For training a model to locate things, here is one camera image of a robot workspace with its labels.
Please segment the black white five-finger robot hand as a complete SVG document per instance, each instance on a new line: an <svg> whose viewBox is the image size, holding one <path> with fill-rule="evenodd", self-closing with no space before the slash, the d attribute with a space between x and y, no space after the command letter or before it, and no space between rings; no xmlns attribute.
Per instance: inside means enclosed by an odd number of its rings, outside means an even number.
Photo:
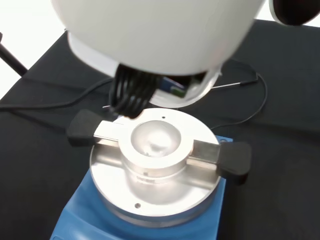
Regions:
<svg viewBox="0 0 320 240"><path fill-rule="evenodd" d="M203 98L244 40L261 0L54 0L70 49L113 78L110 107L137 118L152 104Z"/></svg>

